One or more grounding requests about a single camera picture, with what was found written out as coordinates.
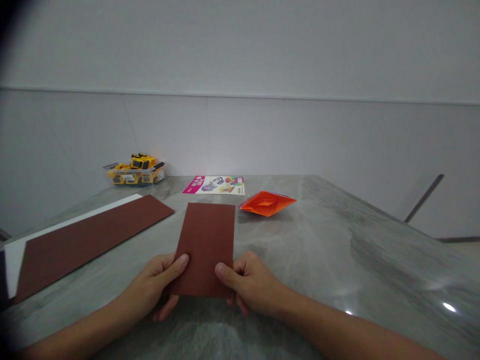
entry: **white paper sheet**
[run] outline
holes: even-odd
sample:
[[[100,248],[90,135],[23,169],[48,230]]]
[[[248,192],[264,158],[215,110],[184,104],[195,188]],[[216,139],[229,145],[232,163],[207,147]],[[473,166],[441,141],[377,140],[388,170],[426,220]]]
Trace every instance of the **white paper sheet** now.
[[[44,234],[51,233],[52,231],[55,231],[57,229],[66,227],[67,225],[79,222],[83,219],[90,218],[94,215],[103,213],[107,210],[116,208],[120,205],[129,203],[133,200],[140,199],[141,197],[142,196],[138,194],[125,197],[121,200],[99,207],[98,209],[95,209],[83,215],[74,217],[65,222],[61,222],[57,225],[48,227],[44,230],[33,233],[32,235],[22,237],[18,240],[12,241],[11,243],[5,245],[4,250],[5,250],[6,283],[8,287],[8,297],[11,299],[17,294],[17,285],[19,282],[20,268],[22,267],[22,260],[24,258],[25,245],[27,241],[34,238],[38,238],[39,236],[42,236]]]

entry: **gray marble countertop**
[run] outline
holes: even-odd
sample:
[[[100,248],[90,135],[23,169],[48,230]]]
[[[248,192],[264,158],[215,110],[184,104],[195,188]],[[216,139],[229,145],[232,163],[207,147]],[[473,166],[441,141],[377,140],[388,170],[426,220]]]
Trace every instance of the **gray marble countertop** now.
[[[42,228],[136,192],[152,194],[176,211],[9,308],[5,314],[17,345],[31,344],[92,313],[120,294],[151,257],[174,252],[188,202],[238,205],[247,198],[182,194],[191,180],[167,177],[153,189],[112,187],[44,223]],[[237,208],[234,257],[252,250],[282,282],[304,295],[403,334],[448,359],[480,358],[477,264],[318,176],[245,176],[245,187],[248,195],[267,190],[298,201],[271,217]],[[146,318],[94,358],[319,357],[280,322],[255,313],[244,318],[225,300],[182,297],[166,322]]]

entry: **instruction booklet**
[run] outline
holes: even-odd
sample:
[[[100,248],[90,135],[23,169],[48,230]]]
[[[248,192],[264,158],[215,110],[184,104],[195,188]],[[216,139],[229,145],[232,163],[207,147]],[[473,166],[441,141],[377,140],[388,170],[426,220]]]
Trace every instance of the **instruction booklet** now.
[[[239,176],[195,176],[184,194],[245,195],[244,178]]]

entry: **clear plastic box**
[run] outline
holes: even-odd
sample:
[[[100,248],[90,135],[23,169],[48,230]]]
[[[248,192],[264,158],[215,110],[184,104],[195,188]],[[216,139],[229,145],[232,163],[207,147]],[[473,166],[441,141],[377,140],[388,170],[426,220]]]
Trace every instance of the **clear plastic box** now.
[[[132,169],[125,164],[115,162],[104,166],[103,171],[112,185],[148,187],[158,184],[165,178],[164,165],[165,163],[160,162],[147,169]]]

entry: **fingernail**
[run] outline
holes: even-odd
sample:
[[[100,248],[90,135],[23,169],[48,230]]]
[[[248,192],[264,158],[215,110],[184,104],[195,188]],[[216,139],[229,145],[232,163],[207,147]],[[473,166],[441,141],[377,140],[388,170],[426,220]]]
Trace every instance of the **fingernail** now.
[[[216,266],[215,266],[215,272],[216,272],[216,275],[218,277],[222,277],[224,275],[224,272],[225,272],[225,264],[222,263],[222,262],[219,262]]]
[[[189,262],[189,256],[187,254],[183,254],[178,258],[178,261],[182,266],[185,266]]]

